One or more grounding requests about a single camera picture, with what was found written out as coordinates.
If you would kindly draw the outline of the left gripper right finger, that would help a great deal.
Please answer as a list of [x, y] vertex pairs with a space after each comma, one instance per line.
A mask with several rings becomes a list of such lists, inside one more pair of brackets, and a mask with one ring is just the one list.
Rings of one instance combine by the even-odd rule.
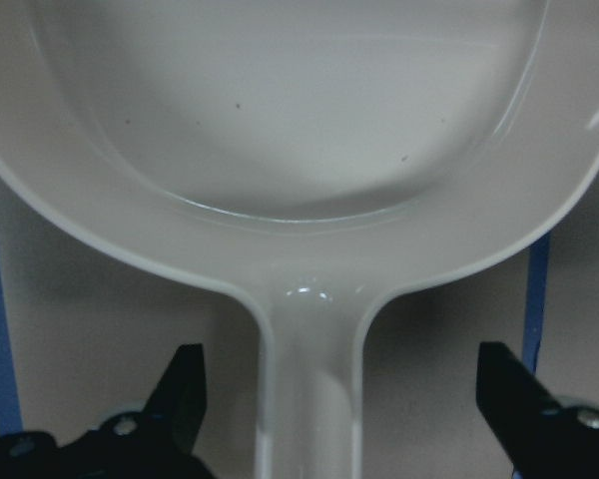
[[553, 396], [502, 342], [479, 345], [476, 404], [523, 478], [599, 478], [599, 407]]

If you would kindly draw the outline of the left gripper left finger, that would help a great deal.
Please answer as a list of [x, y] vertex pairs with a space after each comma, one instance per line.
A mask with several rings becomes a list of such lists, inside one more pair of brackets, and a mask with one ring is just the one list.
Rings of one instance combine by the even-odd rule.
[[63, 446], [42, 430], [0, 436], [0, 478], [213, 478], [193, 454], [206, 410], [204, 349], [181, 345], [142, 409]]

